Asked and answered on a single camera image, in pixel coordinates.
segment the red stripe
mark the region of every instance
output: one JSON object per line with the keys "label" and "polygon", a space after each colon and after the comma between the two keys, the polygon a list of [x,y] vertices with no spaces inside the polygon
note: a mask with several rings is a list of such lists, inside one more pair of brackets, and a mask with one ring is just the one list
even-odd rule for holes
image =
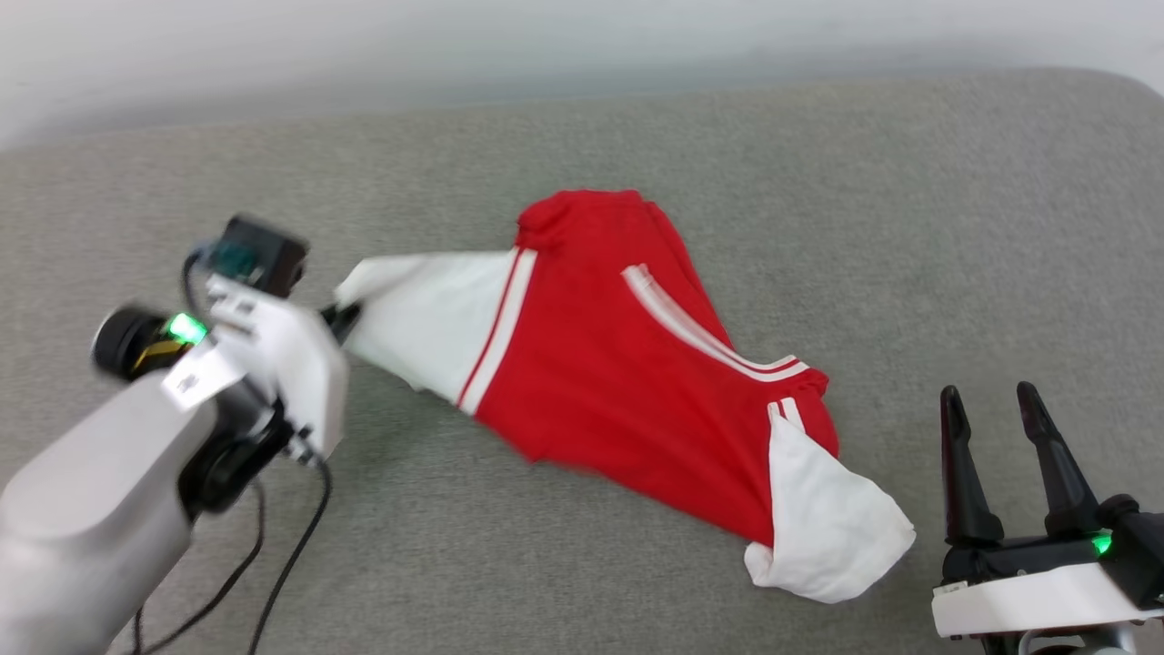
{"label": "red stripe", "polygon": [[525,248],[518,248],[517,252],[513,255],[513,263],[510,264],[509,276],[505,277],[505,289],[502,291],[502,300],[497,302],[497,313],[494,315],[494,326],[489,329],[489,339],[485,340],[485,348],[481,349],[481,355],[477,356],[477,363],[473,365],[469,379],[466,380],[464,386],[461,387],[461,396],[456,398],[457,407],[461,407],[461,404],[464,403],[464,393],[469,391],[469,385],[473,384],[473,379],[477,376],[477,370],[481,369],[481,363],[485,361],[485,354],[489,353],[489,347],[494,343],[494,335],[497,334],[497,322],[502,318],[502,307],[505,306],[505,298],[509,297],[509,289],[513,283],[513,272],[517,271],[517,262],[521,259],[523,251],[525,251]]}

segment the white label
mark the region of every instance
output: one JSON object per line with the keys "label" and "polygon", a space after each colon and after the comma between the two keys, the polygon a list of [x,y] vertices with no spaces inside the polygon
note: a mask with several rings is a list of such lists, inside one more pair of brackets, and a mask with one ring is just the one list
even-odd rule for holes
{"label": "white label", "polygon": [[206,342],[173,365],[162,380],[162,389],[183,412],[214,398],[214,394],[242,380],[246,372]]}

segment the white wall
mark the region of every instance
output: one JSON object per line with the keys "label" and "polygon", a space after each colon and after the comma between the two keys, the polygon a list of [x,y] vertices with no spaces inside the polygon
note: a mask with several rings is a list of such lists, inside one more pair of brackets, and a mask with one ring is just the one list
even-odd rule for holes
{"label": "white wall", "polygon": [[1164,0],[0,0],[0,147],[1030,64],[1164,91]]}

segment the red fabric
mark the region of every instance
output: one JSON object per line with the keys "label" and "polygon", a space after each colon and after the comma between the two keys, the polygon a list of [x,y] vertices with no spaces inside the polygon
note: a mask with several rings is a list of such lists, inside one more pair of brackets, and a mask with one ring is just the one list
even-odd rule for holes
{"label": "red fabric", "polygon": [[627,266],[646,264],[731,348],[679,233],[634,191],[561,192],[518,225],[517,245],[538,258],[477,420],[532,461],[597,471],[771,547],[767,407],[795,399],[805,433],[836,456],[828,378],[809,369],[760,383],[668,332],[632,292]]}

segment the green light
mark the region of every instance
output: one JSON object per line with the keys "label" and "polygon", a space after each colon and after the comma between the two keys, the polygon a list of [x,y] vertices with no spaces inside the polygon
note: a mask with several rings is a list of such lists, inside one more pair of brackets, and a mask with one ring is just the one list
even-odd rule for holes
{"label": "green light", "polygon": [[1112,548],[1112,535],[1095,535],[1092,537],[1092,546],[1095,547],[1095,555],[1103,555]]}
{"label": "green light", "polygon": [[189,313],[179,313],[165,323],[165,332],[176,342],[197,344],[206,337],[206,326]]}

